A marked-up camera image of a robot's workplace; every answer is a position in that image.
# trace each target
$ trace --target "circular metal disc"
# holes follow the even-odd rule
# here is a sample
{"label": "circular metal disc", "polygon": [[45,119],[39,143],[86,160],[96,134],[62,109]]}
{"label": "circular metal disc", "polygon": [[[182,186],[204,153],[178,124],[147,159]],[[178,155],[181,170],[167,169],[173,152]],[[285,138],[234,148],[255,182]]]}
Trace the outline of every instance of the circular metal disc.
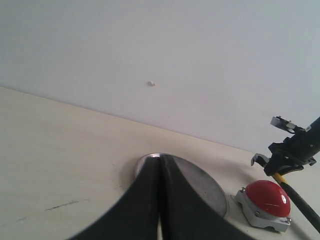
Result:
{"label": "circular metal disc", "polygon": [[158,158],[161,155],[173,157],[180,171],[189,182],[195,192],[202,198],[210,208],[215,210],[221,217],[228,213],[229,205],[227,197],[219,184],[204,170],[197,165],[178,156],[166,153],[152,153],[140,158],[135,166],[134,175],[137,177],[147,158]]}

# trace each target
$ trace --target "beige table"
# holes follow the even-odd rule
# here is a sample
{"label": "beige table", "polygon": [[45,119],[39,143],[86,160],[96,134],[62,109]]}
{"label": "beige table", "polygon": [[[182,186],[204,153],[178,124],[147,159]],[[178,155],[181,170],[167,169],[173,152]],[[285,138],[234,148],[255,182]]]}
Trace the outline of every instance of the beige table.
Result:
{"label": "beige table", "polygon": [[[251,152],[0,88],[0,239],[71,237],[119,199],[137,159],[153,152],[197,164],[227,195],[270,179],[250,166]],[[320,213],[320,172],[307,168],[287,179]],[[294,205],[286,233],[250,227],[229,205],[226,219],[257,239],[320,239]]]}

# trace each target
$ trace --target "white wall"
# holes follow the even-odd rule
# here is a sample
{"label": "white wall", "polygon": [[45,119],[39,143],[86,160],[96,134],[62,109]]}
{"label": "white wall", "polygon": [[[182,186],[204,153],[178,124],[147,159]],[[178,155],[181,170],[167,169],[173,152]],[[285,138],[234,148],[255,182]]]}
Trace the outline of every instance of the white wall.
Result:
{"label": "white wall", "polygon": [[2,0],[0,85],[266,153],[286,136],[272,116],[320,115],[319,12],[318,0]]}

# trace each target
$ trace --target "red button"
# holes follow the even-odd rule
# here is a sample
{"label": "red button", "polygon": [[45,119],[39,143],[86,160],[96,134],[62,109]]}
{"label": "red button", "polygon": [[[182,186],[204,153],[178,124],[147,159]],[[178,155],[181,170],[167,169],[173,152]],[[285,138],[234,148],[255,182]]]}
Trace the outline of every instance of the red button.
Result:
{"label": "red button", "polygon": [[286,192],[272,181],[255,181],[245,188],[248,198],[260,209],[276,217],[290,214],[290,200]]}

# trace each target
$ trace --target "table surface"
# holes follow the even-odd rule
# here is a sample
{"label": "table surface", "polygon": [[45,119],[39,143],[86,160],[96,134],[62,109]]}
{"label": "table surface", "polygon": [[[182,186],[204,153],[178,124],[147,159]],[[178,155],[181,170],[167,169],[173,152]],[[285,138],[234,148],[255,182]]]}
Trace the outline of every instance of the table surface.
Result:
{"label": "table surface", "polygon": [[[185,158],[209,173],[228,196],[226,219],[248,235],[320,239],[293,204],[287,232],[249,226],[230,195],[253,181],[272,181],[258,164],[250,166],[252,152],[1,87],[0,239],[73,236],[121,197],[136,161],[155,152]],[[287,176],[318,213],[319,171],[307,166]]]}

